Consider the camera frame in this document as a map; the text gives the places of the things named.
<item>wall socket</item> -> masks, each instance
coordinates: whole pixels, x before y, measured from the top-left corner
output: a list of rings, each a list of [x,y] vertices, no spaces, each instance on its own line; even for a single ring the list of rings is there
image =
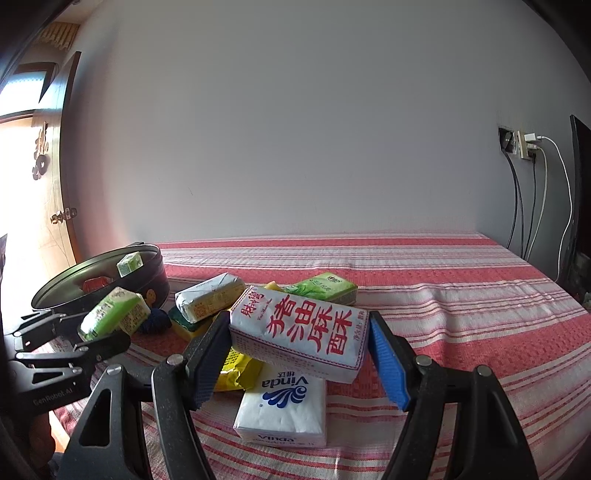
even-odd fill
[[[515,132],[515,143],[517,145],[517,152],[519,157],[523,160],[532,161],[533,158],[527,151],[527,142],[525,141],[524,133],[521,130]]]
[[[524,133],[520,130],[512,130],[511,128],[499,125],[499,143],[501,150],[509,155],[515,155],[523,160],[532,161],[533,158],[527,150],[527,142],[525,141]]]
[[[517,155],[515,132],[511,128],[499,125],[499,143],[501,150],[509,155]]]

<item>white tissue pack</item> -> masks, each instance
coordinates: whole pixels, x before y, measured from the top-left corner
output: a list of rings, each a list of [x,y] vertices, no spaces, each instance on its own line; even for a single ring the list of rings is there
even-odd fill
[[[326,380],[265,364],[240,403],[234,430],[247,442],[326,446]]]

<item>bed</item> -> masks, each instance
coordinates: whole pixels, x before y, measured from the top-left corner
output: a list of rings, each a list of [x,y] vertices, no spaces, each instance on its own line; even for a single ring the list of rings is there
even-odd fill
[[[536,268],[478,233],[298,236],[160,245],[174,293],[223,272],[290,284],[331,271],[359,285],[417,353],[452,368],[487,364],[524,429],[542,480],[557,479],[591,432],[591,317]],[[134,335],[127,355],[155,365],[186,343],[171,330]],[[104,370],[98,369],[96,377]],[[328,447],[246,444],[232,429],[241,393],[216,393],[193,420],[218,479],[377,479],[404,423],[367,356],[352,385],[329,382]],[[71,433],[85,401],[56,411]],[[154,410],[143,405],[155,479],[166,479]],[[444,477],[454,406],[446,408],[431,478]]]

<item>white snack package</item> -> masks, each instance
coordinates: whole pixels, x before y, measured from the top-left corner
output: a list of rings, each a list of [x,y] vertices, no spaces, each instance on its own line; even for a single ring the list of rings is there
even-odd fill
[[[366,351],[369,312],[250,287],[230,309],[232,345],[263,362],[353,383]]]
[[[241,278],[222,273],[177,292],[174,302],[188,322],[197,323],[220,310],[227,309],[245,288]]]

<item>red chinese text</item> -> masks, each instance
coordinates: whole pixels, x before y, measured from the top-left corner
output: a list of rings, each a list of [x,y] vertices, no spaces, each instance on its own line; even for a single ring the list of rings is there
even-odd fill
[[[317,352],[320,352],[320,345],[322,344],[322,334],[329,332],[327,325],[328,322],[332,320],[331,315],[329,315],[331,311],[332,305],[329,306],[327,310],[318,308],[318,313],[316,313],[316,317],[314,317],[314,320],[312,320],[312,328],[310,329],[310,333],[308,334],[308,340],[313,340],[314,342],[316,342]]]
[[[330,334],[329,344],[326,347],[326,353],[335,353],[336,355],[343,355],[345,345],[347,343],[347,327],[353,325],[347,320],[351,316],[351,310],[345,315],[344,312],[335,312],[335,323]]]
[[[275,311],[273,312],[273,315],[271,315],[271,319],[267,325],[267,330],[269,330],[269,333],[271,333],[271,331],[273,332],[273,338],[275,338],[275,335],[277,335],[277,330],[281,329],[279,333],[283,333],[283,330],[285,329],[283,317],[291,316],[291,312],[295,306],[296,303],[294,300],[290,300],[289,295],[281,299],[281,301],[275,305]]]
[[[298,336],[300,340],[304,339],[304,325],[310,324],[315,308],[316,303],[304,300],[301,307],[295,309],[295,323],[287,330],[287,336],[291,335],[290,342],[293,342]]]

